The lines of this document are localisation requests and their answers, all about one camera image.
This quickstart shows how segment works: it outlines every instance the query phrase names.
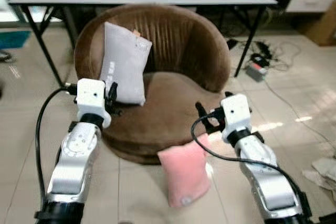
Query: black metal table frame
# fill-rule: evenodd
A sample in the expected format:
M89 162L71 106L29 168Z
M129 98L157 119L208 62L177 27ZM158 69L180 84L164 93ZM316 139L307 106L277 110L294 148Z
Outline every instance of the black metal table frame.
M111 6L116 6L116 5L113 5L113 4L109 4L109 5L107 5L107 4L104 4L104 5L102 5L102 4L70 4L70 5L68 5L68 4L64 4L64 5L57 4L57 5L53 5L53 4L48 4L48 3L45 3L45 4L41 4L41 3L34 4L34 3L31 3L31 4L15 4L15 5L19 5L21 7L22 11L26 14L27 19L29 21L29 24L30 24L30 26L31 26L31 28L32 28L32 30L33 30L36 38L37 38L37 41L38 41L39 45L41 46L41 49L42 49L42 51L43 51L43 53L44 53L44 55L45 55L45 57L46 57L49 65L51 67L51 70L52 70L52 72L53 72L53 74L54 74L54 76L55 76L58 84L61 87L64 85L64 83L62 82L62 80L61 80L61 78L60 78L60 76L58 74L58 71L57 71L57 69L55 67L55 64L54 64L54 62L53 62L53 60L52 60L52 58L50 56L50 53L49 53L49 51L48 51L48 49L47 49L47 47L46 47L46 45L45 45L45 43L43 41L43 38L42 38L42 35L43 35L44 31L46 30L46 28L50 24L50 20L51 20L52 16L55 14L56 11L61 11L62 16L63 16L63 21L65 23L68 35L69 35L70 40L71 40L72 47L74 48L76 42L75 42L75 39L74 39L74 37L73 37L73 35L71 33L71 30L70 30L70 26L69 26L69 22L67 20L67 15L66 15L66 12L65 12L65 8L66 7L71 7L71 6L95 6L95 7L98 7L98 6L99 7L101 7L101 6L105 6L105 7L107 7L107 6L110 6L110 7ZM46 6L47 7L47 9L46 9L46 11L44 13L43 19L42 19L42 21L41 21L41 23L39 25L39 27L38 27L38 24L34 22L32 16L31 16L31 13L30 13L30 10L29 10L30 6ZM243 54L241 55L241 58L240 58L240 61L239 61L238 67L236 69L234 77L237 77L238 74L239 74L239 71L240 71L240 69L242 67L243 61L244 61L244 59L246 57L246 53L247 53L247 51L249 49L249 46L250 46L250 44L252 42L252 39L253 39L253 37L254 37L254 35L256 33L256 30L258 28L258 25L260 23L262 14L264 13L264 11L266 9L266 5L248 5L250 7L257 7L258 6L257 16L256 16L254 22L251 23L247 11L245 9L243 9L243 14L244 15L242 15L240 12L238 12L236 10L235 7L237 7L237 6L239 7L240 5L223 5L223 7L227 7L231 12L233 12L236 15L236 17L250 31L250 34L249 34L247 42L245 44L245 48L244 48ZM219 26L221 26L221 24L223 22L223 16L224 16L224 13L222 12L221 13L221 17L219 19Z

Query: pink pillow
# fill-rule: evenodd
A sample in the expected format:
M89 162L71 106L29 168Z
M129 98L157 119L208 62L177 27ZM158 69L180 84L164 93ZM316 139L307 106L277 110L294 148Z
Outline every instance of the pink pillow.
M209 147L207 134L198 139ZM187 206L209 190L210 181L205 170L206 153L195 141L170 147L157 154L167 175L171 207Z

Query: brown velvet fabric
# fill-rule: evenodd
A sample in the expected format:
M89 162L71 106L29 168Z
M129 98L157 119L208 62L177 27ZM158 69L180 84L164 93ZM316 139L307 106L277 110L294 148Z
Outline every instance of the brown velvet fabric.
M196 101L207 109L219 105L222 96L211 92L222 90L229 76L226 41L209 20L185 8L119 6L93 19L80 34L75 48L78 78L99 78L105 21L136 29L153 46L144 75L145 105L122 105L123 115L103 135L117 155L158 163L157 151L191 141Z

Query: table leg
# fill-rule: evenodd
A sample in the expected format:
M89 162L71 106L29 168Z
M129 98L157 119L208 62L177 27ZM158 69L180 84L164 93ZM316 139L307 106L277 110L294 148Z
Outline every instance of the table leg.
M217 27L219 31L222 30L225 8L226 8L225 6L222 6L221 14L219 16L218 27Z
M74 49L75 45L76 45L76 38L78 37L78 34L77 34L77 31L76 31L75 23L74 23L73 18L72 18L72 14L71 14L68 7L62 7L61 11L62 11L62 15L63 15L63 21L64 21L64 24L67 28L67 32L68 32L68 35L69 35L69 38L70 38L70 41L71 41L72 48Z
M250 35L248 36L248 39L247 39L247 42L246 42L246 45L245 45L243 54L241 55L242 57L240 58L240 61L239 61L237 70L236 70L236 72L235 72L235 77L237 77L238 74L239 74L239 71L240 71L240 68L242 67L242 64L243 64L243 61L244 61L244 59L245 59L247 50L248 50L248 48L250 47L250 44L251 44L251 42L252 42L252 39L253 39L253 37L254 37L254 34L256 33L256 30L257 30L257 28L258 28L259 22L260 22L260 20L261 20L262 14L264 13L265 9L266 9L265 6L261 6L261 7L259 8L259 11L258 11L256 20L254 21L254 23L253 23L253 25L252 25L252 28L251 28L251 30L250 30Z
M56 69L56 67L55 67L55 65L54 65L54 62L52 61L52 59L51 59L51 57L50 57L50 54L49 54L49 52L48 52L48 49L47 49L47 47L46 47L46 45L44 44L44 41L43 41L43 39L42 39L42 34L40 33L39 29L37 28L37 25L36 25L36 23L34 22L34 20L33 20L32 16L31 16L31 14L30 14L30 11L29 11L28 6L23 5L23 6L21 6L21 9L22 9L22 11L23 11L23 12L26 14L26 16L27 16L27 19L28 19L28 21L29 21L29 24L30 24L30 26L31 26L31 28L32 28L32 30L33 30L33 32L34 32L36 38L37 38L38 43L39 43L40 46L41 46L41 49L42 49L42 51L43 51L45 57L47 58L47 61L48 61L48 63L49 63L49 66L51 67L51 70L52 70L52 72L53 72L53 74L54 74L54 76L55 76L55 78L56 78L58 84L59 84L61 87L63 87L64 84L63 84L63 82L61 81L61 78L59 77L59 74L58 74L57 69Z

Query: white pillow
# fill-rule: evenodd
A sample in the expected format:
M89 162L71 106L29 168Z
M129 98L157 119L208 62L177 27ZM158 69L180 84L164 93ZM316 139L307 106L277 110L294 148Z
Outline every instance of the white pillow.
M151 47L149 40L105 22L105 54L99 79L106 82L106 95L115 81L117 102L144 105L142 74Z

